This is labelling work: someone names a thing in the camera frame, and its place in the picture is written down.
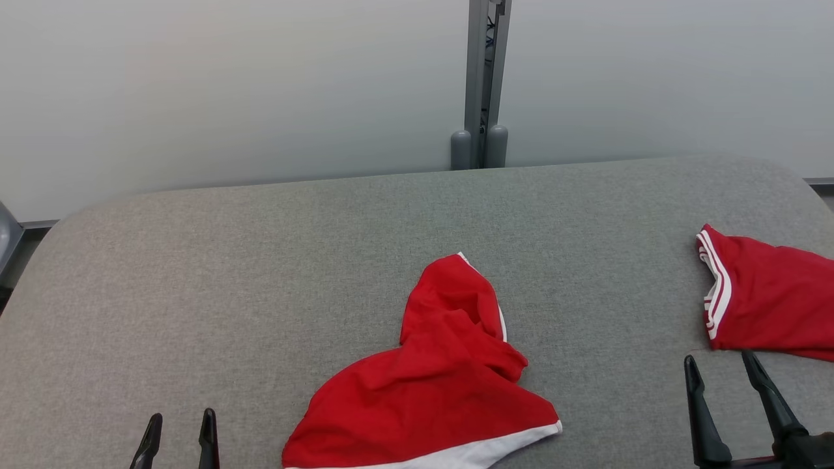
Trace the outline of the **grey curved plastic object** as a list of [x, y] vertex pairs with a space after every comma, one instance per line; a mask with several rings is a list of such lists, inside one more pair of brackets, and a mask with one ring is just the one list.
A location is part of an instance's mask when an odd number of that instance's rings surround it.
[[19, 225], [11, 211], [0, 202], [0, 279], [3, 278], [22, 237], [23, 226]]

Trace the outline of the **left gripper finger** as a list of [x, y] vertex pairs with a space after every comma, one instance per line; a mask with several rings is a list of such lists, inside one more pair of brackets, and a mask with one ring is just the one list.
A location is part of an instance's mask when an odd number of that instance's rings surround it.
[[152, 469], [161, 442], [163, 421], [161, 413], [151, 416], [129, 469]]
[[218, 430], [216, 413], [212, 408], [206, 408], [203, 413], [199, 439], [201, 448], [197, 469], [220, 469], [220, 447], [218, 446]]

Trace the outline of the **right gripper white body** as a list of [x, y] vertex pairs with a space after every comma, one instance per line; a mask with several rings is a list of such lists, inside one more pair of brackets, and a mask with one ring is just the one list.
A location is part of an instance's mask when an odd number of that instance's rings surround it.
[[834, 469], [834, 433], [788, 434], [768, 457], [733, 460], [720, 438], [700, 439], [700, 469]]

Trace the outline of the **red shorts white trim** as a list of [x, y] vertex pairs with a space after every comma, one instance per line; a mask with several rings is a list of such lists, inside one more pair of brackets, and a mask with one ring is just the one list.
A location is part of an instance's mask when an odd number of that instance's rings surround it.
[[313, 394], [283, 469], [490, 469], [561, 434], [554, 405], [519, 385], [495, 289], [461, 253], [429, 264], [399, 346], [347, 366]]

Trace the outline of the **grey cylindrical post cap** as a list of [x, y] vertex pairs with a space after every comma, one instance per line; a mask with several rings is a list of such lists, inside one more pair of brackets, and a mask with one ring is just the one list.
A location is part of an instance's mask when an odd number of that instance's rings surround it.
[[472, 137], [466, 131], [458, 131], [450, 137], [450, 169], [464, 171], [471, 168]]
[[507, 147], [508, 128], [499, 124], [491, 126], [485, 134], [483, 166], [489, 169], [504, 168], [506, 166]]

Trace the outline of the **grey metal partition post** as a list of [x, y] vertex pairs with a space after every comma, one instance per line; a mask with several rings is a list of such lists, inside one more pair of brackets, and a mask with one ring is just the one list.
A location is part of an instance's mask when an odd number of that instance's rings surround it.
[[485, 134], [499, 124], [512, 3], [468, 0], [464, 130], [472, 137], [470, 169], [485, 169]]

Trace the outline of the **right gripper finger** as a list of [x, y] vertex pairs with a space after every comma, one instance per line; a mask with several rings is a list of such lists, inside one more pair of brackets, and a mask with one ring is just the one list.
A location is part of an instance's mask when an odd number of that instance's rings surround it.
[[692, 457], [700, 469], [721, 469], [732, 463], [704, 397], [705, 383], [691, 354], [684, 359], [685, 391], [690, 418]]
[[756, 353], [753, 350], [743, 350], [741, 357], [749, 381], [762, 401], [773, 436], [773, 450], [783, 451], [792, 437], [809, 436], [809, 431], [796, 418]]

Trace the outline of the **red basketball jersey number 23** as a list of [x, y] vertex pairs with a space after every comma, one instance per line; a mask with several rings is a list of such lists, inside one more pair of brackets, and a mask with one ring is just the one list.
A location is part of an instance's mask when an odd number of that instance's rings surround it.
[[834, 259], [727, 236], [704, 225], [698, 258], [714, 282], [703, 318], [713, 350], [762, 350], [834, 363]]

